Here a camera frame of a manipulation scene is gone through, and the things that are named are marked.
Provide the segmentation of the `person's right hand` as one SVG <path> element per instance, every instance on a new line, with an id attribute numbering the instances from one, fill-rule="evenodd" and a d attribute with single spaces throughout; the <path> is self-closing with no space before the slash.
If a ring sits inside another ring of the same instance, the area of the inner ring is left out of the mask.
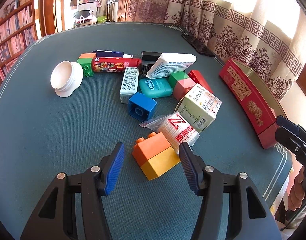
<path id="1" fill-rule="evenodd" d="M 305 190 L 303 189 L 302 183 L 304 180 L 304 166 L 301 167 L 299 173 L 295 176 L 295 172 L 293 172 L 290 178 L 293 179 L 292 182 L 289 182 L 290 192 L 288 195 L 288 210 L 296 211 L 302 205 L 305 197 Z"/>

